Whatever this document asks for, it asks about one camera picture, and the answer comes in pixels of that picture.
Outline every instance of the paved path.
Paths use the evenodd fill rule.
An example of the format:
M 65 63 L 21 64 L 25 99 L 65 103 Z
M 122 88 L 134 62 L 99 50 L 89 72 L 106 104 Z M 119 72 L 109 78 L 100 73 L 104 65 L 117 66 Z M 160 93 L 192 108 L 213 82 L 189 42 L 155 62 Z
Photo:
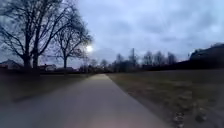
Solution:
M 168 128 L 106 75 L 0 107 L 1 128 Z

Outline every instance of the glowing light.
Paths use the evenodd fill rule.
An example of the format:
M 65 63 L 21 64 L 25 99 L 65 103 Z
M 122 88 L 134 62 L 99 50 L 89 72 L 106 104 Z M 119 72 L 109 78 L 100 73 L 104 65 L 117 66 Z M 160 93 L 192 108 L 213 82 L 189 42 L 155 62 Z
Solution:
M 93 51 L 93 47 L 91 45 L 86 46 L 86 51 L 87 52 L 92 52 Z

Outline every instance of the building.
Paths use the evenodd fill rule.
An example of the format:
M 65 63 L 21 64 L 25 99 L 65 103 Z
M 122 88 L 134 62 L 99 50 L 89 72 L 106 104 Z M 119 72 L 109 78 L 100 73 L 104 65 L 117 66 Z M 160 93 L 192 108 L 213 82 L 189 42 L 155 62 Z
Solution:
M 21 69 L 22 65 L 16 63 L 13 60 L 8 59 L 7 61 L 1 62 L 0 67 L 1 68 L 6 68 L 6 69 L 9 69 L 9 70 L 19 70 L 19 69 Z
M 41 65 L 39 66 L 40 70 L 44 70 L 44 71 L 55 71 L 57 69 L 57 66 L 55 64 L 52 65 Z
M 195 50 L 191 54 L 191 60 L 211 60 L 224 63 L 224 44 L 214 45 L 208 49 Z

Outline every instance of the lawn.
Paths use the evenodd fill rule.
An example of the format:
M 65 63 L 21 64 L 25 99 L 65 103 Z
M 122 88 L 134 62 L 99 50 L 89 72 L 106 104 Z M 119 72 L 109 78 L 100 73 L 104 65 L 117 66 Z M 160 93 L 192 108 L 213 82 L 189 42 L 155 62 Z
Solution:
M 156 114 L 164 117 L 165 112 L 165 117 L 173 118 L 182 113 L 187 120 L 216 106 L 224 83 L 223 73 L 224 70 L 153 71 L 108 76 L 144 105 L 149 101 L 161 108 L 153 110 L 157 110 Z
M 0 103 L 18 102 L 33 96 L 73 85 L 89 75 L 24 76 L 0 74 Z

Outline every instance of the overcast sky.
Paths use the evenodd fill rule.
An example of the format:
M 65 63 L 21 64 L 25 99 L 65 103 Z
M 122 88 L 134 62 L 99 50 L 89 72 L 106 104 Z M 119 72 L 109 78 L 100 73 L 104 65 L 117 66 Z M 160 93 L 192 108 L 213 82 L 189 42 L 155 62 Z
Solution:
M 168 51 L 186 59 L 197 48 L 224 40 L 223 0 L 79 0 L 94 37 L 92 58 L 113 60 Z

